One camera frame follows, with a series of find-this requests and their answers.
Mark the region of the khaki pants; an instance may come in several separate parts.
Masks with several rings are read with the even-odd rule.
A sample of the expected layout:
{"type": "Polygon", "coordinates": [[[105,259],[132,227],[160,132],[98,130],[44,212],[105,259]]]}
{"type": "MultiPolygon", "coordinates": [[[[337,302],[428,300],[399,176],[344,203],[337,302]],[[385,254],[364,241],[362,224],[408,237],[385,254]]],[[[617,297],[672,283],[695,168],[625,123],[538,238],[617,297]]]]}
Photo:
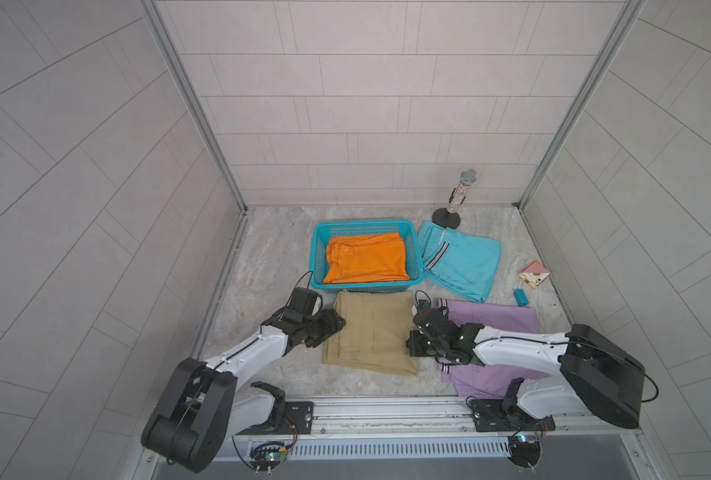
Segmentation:
{"type": "Polygon", "coordinates": [[[323,362],[397,376],[417,376],[419,360],[409,355],[413,294],[342,291],[334,308],[346,325],[327,340],[323,362]]]}

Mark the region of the orange pants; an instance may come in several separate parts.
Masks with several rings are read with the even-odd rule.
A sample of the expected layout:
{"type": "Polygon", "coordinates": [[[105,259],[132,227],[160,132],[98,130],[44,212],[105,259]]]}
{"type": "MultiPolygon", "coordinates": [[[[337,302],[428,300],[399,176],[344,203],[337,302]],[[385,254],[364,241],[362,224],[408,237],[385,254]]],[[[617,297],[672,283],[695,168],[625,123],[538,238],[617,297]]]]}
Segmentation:
{"type": "Polygon", "coordinates": [[[326,250],[323,284],[409,281],[407,248],[397,232],[333,237],[326,250]]]}

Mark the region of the teal pants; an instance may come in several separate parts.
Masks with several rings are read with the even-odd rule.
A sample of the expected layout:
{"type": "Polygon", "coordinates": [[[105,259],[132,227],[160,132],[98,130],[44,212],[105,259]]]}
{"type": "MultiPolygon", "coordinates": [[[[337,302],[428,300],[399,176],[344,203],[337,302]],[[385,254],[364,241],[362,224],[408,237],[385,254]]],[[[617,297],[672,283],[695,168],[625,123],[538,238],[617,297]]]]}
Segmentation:
{"type": "Polygon", "coordinates": [[[501,241],[461,233],[426,221],[419,230],[425,276],[471,302],[485,303],[501,261],[501,241]]]}

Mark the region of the teal plastic basket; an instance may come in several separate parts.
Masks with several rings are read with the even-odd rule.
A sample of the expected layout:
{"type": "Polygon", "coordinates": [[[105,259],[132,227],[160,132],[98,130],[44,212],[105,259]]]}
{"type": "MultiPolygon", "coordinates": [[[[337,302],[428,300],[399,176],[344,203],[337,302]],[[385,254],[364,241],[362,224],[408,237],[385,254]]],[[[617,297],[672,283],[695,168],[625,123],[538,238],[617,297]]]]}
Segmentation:
{"type": "Polygon", "coordinates": [[[325,222],[312,238],[311,286],[387,293],[423,281],[415,225],[405,219],[325,222]]]}

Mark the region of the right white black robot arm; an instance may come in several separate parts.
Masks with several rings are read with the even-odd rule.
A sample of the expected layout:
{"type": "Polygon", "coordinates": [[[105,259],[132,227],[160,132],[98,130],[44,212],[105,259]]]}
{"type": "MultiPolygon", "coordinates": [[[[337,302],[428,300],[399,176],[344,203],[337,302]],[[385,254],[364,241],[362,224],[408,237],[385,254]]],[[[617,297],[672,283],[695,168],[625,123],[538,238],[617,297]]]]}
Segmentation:
{"type": "Polygon", "coordinates": [[[501,330],[457,325],[447,313],[419,304],[407,349],[431,357],[447,373],[473,366],[499,387],[473,398],[471,410],[499,431],[549,431],[558,415],[591,414],[615,427],[639,427],[643,394],[651,378],[641,362],[589,325],[567,333],[501,330]]]}

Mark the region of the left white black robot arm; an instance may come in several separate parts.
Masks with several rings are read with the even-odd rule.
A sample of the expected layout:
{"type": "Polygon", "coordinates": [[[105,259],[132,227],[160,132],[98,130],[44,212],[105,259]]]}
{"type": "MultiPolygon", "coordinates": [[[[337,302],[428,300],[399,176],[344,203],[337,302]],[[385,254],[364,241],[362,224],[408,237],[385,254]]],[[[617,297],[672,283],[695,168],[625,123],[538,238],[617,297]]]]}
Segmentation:
{"type": "Polygon", "coordinates": [[[346,320],[333,309],[308,315],[284,308],[233,349],[207,361],[183,360],[154,408],[141,444],[199,473],[228,436],[249,429],[277,431],[287,423],[286,394],[251,379],[295,347],[315,348],[345,326],[346,320]]]}

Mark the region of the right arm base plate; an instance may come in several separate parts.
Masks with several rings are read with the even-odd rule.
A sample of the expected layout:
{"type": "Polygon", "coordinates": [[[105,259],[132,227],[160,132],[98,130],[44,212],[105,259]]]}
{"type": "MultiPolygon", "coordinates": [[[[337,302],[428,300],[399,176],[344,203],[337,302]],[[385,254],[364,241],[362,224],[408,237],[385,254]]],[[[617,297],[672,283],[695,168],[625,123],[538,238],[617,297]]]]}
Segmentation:
{"type": "Polygon", "coordinates": [[[483,432],[533,432],[539,435],[555,431],[555,420],[547,416],[535,419],[517,407],[505,409],[503,400],[479,399],[469,396],[465,405],[471,410],[475,431],[483,432]]]}

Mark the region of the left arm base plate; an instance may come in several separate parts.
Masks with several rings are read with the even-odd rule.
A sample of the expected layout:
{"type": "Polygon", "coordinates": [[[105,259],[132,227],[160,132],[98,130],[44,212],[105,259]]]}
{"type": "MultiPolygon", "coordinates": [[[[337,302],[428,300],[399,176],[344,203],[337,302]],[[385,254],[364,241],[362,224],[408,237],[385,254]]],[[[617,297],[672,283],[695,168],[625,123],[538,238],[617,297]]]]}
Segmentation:
{"type": "Polygon", "coordinates": [[[287,402],[282,413],[274,412],[270,420],[250,431],[256,435],[308,435],[312,432],[314,413],[314,402],[287,402]]]}

